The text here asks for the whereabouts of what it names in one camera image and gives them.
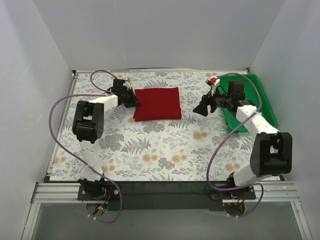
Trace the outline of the red t shirt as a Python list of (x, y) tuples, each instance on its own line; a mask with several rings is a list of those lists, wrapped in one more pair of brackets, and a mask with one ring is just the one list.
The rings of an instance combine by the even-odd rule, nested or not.
[(136, 89), (135, 95), (140, 103), (133, 114), (137, 122), (182, 118), (178, 87)]

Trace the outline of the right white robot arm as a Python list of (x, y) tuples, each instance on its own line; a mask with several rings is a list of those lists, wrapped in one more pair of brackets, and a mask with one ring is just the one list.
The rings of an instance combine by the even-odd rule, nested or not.
[(230, 81), (228, 90), (220, 93), (220, 79), (213, 77), (206, 80), (210, 91), (203, 95), (193, 112), (206, 117), (216, 109), (226, 109), (254, 137), (249, 165), (233, 172), (226, 180), (225, 187), (232, 199), (237, 199), (245, 188), (269, 178), (287, 174), (292, 170), (293, 138), (288, 132), (280, 132), (260, 113), (260, 107), (246, 99), (243, 81)]

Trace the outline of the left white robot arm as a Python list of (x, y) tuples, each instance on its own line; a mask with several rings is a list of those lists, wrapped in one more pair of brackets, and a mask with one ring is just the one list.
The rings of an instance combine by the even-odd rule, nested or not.
[(83, 190), (95, 200), (106, 196), (107, 189), (99, 154), (100, 138), (104, 133), (105, 113), (118, 106), (126, 108), (140, 105), (131, 82), (127, 79), (113, 80), (113, 86), (106, 93), (93, 100), (78, 101), (73, 119), (72, 132), (79, 141), (83, 160), (87, 163), (84, 177), (79, 180)]

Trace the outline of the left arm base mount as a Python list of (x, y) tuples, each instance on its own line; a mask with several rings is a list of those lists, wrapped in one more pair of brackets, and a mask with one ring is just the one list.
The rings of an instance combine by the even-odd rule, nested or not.
[(102, 216), (108, 211), (111, 201), (120, 200), (120, 191), (104, 179), (90, 181), (80, 178), (78, 183), (77, 200), (87, 202), (85, 209), (89, 215)]

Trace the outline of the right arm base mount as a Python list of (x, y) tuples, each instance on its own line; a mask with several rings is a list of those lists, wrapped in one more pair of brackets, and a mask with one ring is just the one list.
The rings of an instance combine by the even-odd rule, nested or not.
[(204, 187), (204, 192), (211, 200), (230, 200), (230, 202), (223, 202), (222, 208), (228, 215), (242, 216), (245, 213), (245, 200), (255, 200), (256, 194), (253, 187), (246, 187), (232, 191), (215, 190), (207, 184)]

